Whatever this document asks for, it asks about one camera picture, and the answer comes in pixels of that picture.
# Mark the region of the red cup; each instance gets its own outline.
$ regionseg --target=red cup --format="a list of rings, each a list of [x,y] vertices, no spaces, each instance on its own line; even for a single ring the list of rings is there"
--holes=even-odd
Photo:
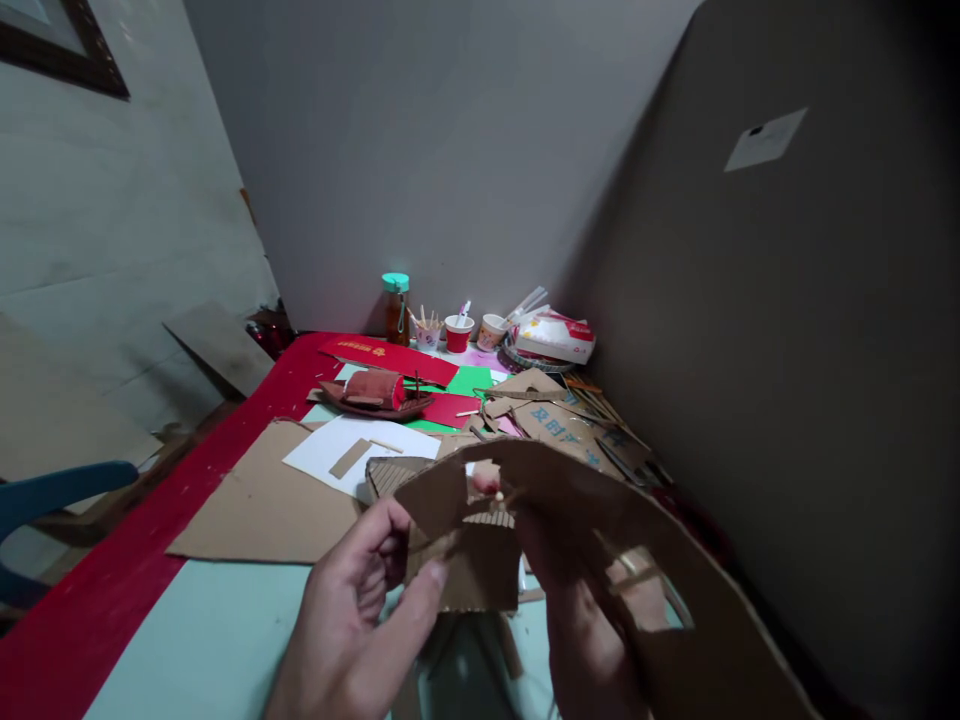
[[[462,353],[467,351],[467,342],[473,332],[473,320],[463,319],[463,327],[457,327],[459,315],[450,315],[444,320],[447,326],[447,352]]]

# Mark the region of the light blue table surface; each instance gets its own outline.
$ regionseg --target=light blue table surface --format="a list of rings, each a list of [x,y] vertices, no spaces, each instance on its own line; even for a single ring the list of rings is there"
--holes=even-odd
[[[345,367],[338,378],[355,367]],[[336,416],[316,405],[305,421]],[[310,568],[188,561],[150,611],[86,714],[86,720],[253,720],[259,718],[293,630]],[[529,587],[536,579],[527,575]],[[389,612],[400,588],[388,598]],[[671,612],[673,627],[680,620]],[[509,681],[502,656],[491,664],[476,629],[498,642],[491,623],[464,618],[442,662],[420,678],[424,720],[516,717],[542,720],[553,705],[546,603],[520,605],[510,620],[524,674]],[[504,691],[513,706],[506,705]]]

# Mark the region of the tissue box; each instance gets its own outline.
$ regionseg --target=tissue box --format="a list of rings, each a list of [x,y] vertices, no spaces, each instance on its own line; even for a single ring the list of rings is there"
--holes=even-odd
[[[572,320],[554,312],[536,315],[518,328],[518,350],[586,365],[597,339],[586,320]]]

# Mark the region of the teal bottle cap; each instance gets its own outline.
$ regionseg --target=teal bottle cap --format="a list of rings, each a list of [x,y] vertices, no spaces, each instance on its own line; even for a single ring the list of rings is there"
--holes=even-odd
[[[403,273],[385,273],[383,289],[387,292],[407,292],[410,289],[410,276]]]

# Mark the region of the hand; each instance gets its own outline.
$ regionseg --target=hand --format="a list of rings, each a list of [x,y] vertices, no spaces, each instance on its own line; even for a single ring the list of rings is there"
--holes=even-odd
[[[447,576],[442,563],[425,565],[377,625],[406,572],[409,532],[406,510],[384,498],[314,566],[266,720],[386,716],[433,629]]]
[[[520,507],[517,538],[547,596],[550,676],[565,720],[646,718],[637,671],[623,640],[597,605],[594,588],[561,538],[535,511]]]

